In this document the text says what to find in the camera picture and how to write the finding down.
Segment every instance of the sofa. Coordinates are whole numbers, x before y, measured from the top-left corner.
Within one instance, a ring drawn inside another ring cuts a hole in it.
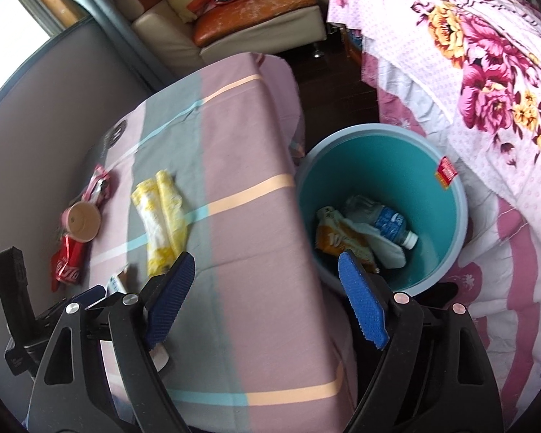
[[[183,23],[168,0],[115,0],[134,32],[176,75],[241,52],[274,54],[326,38],[317,0],[234,0]]]

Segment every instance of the teal trash can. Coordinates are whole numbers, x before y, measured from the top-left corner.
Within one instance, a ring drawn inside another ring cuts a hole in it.
[[[463,247],[468,209],[460,178],[444,189],[435,176],[442,157],[422,136],[384,124],[345,128],[311,150],[295,180],[324,283],[344,294],[336,258],[315,249],[317,210],[330,205],[342,211],[345,200],[354,194],[398,211],[407,219],[408,229],[419,236],[412,250],[405,249],[405,267],[381,270],[393,291],[414,296],[445,275]]]

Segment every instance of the blue bottle label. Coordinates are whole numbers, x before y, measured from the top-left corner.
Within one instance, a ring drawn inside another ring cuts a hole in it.
[[[381,231],[381,235],[389,241],[395,242],[397,234],[401,230],[405,217],[388,206],[383,206],[381,214],[375,222],[375,228]]]

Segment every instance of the floor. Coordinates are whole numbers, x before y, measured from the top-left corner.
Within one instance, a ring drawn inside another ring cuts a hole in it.
[[[321,43],[325,55],[313,58],[306,45],[279,54],[297,82],[306,121],[306,149],[342,128],[378,122],[377,95],[361,81],[361,68],[347,59],[338,31]]]

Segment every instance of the white bottle cap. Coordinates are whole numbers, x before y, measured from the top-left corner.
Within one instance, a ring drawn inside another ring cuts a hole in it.
[[[419,240],[419,237],[417,234],[415,234],[412,231],[407,232],[407,237],[403,241],[403,247],[405,249],[411,250],[413,247],[415,247],[415,244],[417,244],[417,241]]]

